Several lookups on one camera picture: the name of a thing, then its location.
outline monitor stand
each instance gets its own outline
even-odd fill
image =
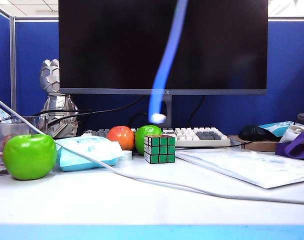
[[[172,95],[164,94],[162,103],[165,105],[165,109],[164,109],[165,112],[162,112],[162,114],[166,115],[166,119],[164,123],[158,124],[157,126],[160,128],[171,128],[172,127]]]

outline black mouse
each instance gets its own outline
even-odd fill
[[[263,141],[266,139],[266,132],[259,126],[245,126],[239,133],[238,137],[247,141]]]

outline ceiling light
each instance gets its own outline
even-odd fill
[[[0,0],[0,4],[11,4],[8,0]]]

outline purple bag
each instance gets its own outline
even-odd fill
[[[304,132],[299,134],[291,143],[277,143],[275,155],[304,160]]]

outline ceiling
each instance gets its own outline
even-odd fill
[[[58,16],[58,0],[0,0],[11,16]],[[304,16],[304,0],[268,0],[269,17]]]
[[[0,8],[11,16],[58,16],[58,0],[8,0],[8,3],[0,4]]]

